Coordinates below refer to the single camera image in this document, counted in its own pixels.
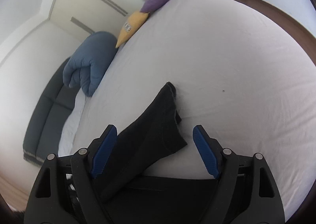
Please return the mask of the white bed sheet mattress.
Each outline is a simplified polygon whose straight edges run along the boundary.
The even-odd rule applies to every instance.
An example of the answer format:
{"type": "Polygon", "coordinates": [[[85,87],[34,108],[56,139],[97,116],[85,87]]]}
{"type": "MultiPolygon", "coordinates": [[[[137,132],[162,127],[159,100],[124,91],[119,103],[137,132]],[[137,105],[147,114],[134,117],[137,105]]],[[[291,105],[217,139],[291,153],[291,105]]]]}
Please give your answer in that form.
{"type": "Polygon", "coordinates": [[[177,91],[187,146],[148,169],[152,176],[205,179],[192,139],[200,124],[221,145],[263,154],[285,217],[315,181],[315,65],[287,32],[233,0],[170,0],[123,45],[75,128],[63,128],[58,154],[86,147],[108,124],[123,131],[165,83],[177,91]]]}

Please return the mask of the black denim pants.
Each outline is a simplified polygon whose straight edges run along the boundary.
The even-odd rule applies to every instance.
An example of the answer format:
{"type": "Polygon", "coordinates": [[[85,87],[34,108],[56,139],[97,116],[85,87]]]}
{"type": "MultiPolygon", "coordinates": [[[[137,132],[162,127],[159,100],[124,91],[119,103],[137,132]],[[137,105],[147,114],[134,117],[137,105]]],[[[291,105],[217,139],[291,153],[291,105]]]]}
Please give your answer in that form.
{"type": "Polygon", "coordinates": [[[71,194],[79,223],[204,223],[211,212],[217,181],[146,175],[157,161],[186,146],[179,131],[176,89],[166,83],[153,102],[117,142],[102,174],[93,178],[87,153],[71,158],[71,194]]]}

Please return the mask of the blue folded duvet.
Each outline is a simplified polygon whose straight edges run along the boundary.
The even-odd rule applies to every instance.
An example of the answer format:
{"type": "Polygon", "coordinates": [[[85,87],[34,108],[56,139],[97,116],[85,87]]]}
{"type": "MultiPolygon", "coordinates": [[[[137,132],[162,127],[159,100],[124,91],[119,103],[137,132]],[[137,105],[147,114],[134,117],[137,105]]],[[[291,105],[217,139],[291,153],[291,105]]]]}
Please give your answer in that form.
{"type": "Polygon", "coordinates": [[[64,85],[79,86],[85,96],[92,97],[117,53],[116,43],[116,37],[109,32],[88,36],[64,67],[64,85]]]}

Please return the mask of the yellow cushion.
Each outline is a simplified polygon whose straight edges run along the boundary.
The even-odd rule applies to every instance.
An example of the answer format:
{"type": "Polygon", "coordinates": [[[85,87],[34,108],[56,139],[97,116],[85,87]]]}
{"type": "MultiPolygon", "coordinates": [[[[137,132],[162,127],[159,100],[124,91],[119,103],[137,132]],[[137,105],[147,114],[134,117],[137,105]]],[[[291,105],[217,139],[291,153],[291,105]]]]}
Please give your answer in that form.
{"type": "Polygon", "coordinates": [[[149,13],[139,11],[135,11],[133,14],[131,14],[126,22],[123,24],[123,27],[119,33],[116,48],[127,42],[131,38],[131,36],[133,36],[146,22],[148,16],[149,13]]]}

